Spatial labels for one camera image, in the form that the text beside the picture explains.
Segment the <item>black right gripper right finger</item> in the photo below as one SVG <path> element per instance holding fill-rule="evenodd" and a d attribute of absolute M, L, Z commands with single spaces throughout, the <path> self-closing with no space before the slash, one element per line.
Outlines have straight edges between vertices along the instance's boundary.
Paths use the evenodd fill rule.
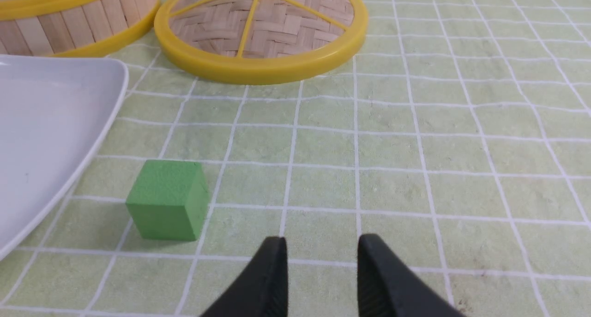
<path fill-rule="evenodd" d="M 357 308 L 361 317 L 462 317 L 422 281 L 376 233 L 357 244 Z"/>

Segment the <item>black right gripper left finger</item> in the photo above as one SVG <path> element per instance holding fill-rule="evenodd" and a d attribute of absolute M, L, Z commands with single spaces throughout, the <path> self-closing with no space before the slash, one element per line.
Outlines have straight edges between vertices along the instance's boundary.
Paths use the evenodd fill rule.
<path fill-rule="evenodd" d="M 266 237 L 253 258 L 203 317 L 287 317 L 289 265 L 283 237 Z"/>

